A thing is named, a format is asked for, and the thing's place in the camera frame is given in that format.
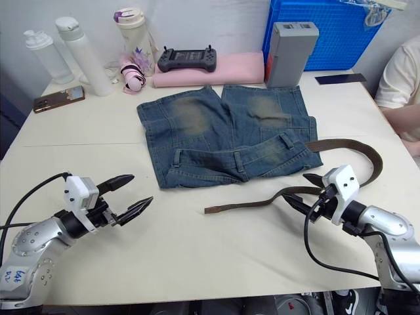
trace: white water bottle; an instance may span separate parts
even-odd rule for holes
[[[72,17],[63,16],[55,21],[60,37],[79,64],[96,95],[107,96],[114,91],[110,78],[93,51],[89,39],[83,33],[79,22]]]
[[[125,45],[132,54],[134,62],[145,76],[152,76],[155,71],[155,61],[143,12],[137,8],[121,9],[114,13],[114,21],[124,37]]]

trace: shoe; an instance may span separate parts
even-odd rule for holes
[[[357,304],[359,303],[359,294],[356,290],[349,290],[344,297],[332,292],[334,315],[354,315]]]

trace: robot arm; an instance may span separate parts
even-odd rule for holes
[[[113,191],[132,180],[121,175],[98,186],[91,179],[70,176],[66,179],[64,199],[67,210],[25,227],[13,240],[9,258],[0,268],[0,310],[35,309],[41,312],[54,268],[61,254],[76,239],[108,224],[124,225],[145,210],[153,197],[140,200],[122,215],[113,213],[102,194]]]
[[[359,184],[349,165],[332,169],[323,177],[304,176],[323,188],[320,207],[309,219],[315,222],[323,216],[333,224],[343,224],[345,232],[360,236],[370,246],[388,314],[420,314],[420,245],[410,221],[397,213],[355,201]],[[306,215],[313,210],[296,195],[284,198]]]

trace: beige shirt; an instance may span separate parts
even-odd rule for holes
[[[420,36],[406,41],[389,60],[379,82],[375,101],[379,106],[399,108],[420,104]],[[420,140],[420,128],[400,135]]]

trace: pink foam pad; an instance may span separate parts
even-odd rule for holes
[[[214,72],[207,72],[204,69],[172,69],[163,73],[156,64],[153,82],[155,87],[262,83],[264,82],[263,52],[218,56]]]

